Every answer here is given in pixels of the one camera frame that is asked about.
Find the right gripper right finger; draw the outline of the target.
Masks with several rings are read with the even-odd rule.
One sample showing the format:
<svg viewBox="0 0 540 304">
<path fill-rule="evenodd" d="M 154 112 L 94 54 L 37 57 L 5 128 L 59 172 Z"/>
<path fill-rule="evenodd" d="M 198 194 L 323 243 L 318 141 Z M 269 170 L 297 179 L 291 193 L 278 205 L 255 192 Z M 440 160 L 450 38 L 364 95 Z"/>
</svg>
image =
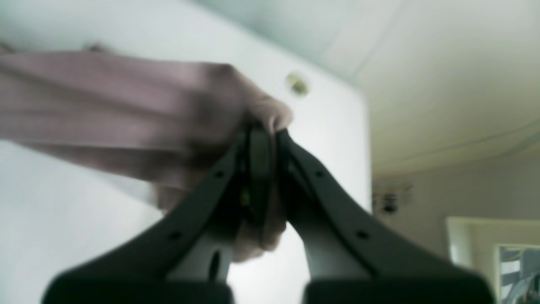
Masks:
<svg viewBox="0 0 540 304">
<path fill-rule="evenodd" d="M 304 304 L 492 304 L 479 275 L 407 241 L 360 207 L 287 131 L 276 135 L 278 185 L 303 241 Z"/>
</svg>

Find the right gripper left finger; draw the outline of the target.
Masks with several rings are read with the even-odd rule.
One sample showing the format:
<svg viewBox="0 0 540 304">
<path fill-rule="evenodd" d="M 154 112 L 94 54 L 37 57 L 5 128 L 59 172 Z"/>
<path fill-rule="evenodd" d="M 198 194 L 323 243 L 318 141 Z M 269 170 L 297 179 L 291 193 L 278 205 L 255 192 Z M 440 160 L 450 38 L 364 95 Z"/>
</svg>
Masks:
<svg viewBox="0 0 540 304">
<path fill-rule="evenodd" d="M 44 304 L 233 304 L 227 285 L 243 220 L 266 218 L 272 148 L 242 132 L 197 188 L 157 224 L 56 277 Z"/>
</svg>

